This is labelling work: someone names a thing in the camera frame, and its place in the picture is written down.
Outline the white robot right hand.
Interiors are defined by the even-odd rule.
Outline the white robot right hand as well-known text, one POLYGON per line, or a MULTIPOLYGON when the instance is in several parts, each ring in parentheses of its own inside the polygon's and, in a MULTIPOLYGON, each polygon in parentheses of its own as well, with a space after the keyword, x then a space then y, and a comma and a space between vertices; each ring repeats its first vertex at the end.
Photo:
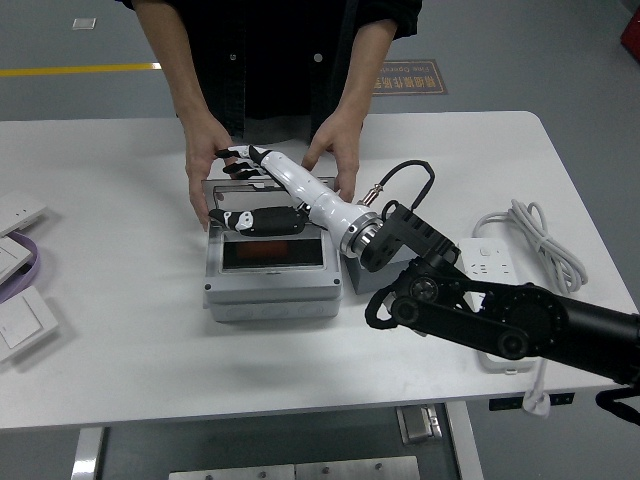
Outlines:
POLYGON ((371 208, 342 200, 282 152, 243 145, 219 150, 216 156, 247 159, 264 170, 288 192, 296 207, 303 208, 313 224, 329 232, 336 249, 347 257, 360 255, 368 243, 365 234, 373 234, 381 226, 371 208))

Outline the person's right hand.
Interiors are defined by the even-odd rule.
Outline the person's right hand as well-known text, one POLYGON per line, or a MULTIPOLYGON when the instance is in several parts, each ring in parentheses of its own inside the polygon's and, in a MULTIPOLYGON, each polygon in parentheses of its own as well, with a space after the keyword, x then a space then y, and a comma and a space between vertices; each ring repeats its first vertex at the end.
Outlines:
POLYGON ((186 141, 189 200, 202 228, 209 225, 209 210, 202 182, 217 158, 216 153, 233 145, 227 130, 209 112, 196 112, 181 118, 186 141))

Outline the person's left hand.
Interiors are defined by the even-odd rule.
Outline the person's left hand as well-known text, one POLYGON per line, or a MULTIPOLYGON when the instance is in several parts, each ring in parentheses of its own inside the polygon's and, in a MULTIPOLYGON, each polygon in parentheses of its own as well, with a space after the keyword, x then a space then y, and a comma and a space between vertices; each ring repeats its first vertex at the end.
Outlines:
POLYGON ((338 107, 319 127, 302 160, 302 166, 311 171, 320 156, 330 151, 337 167, 337 192, 347 202, 351 202, 355 194, 360 134, 365 116, 359 109, 338 107))

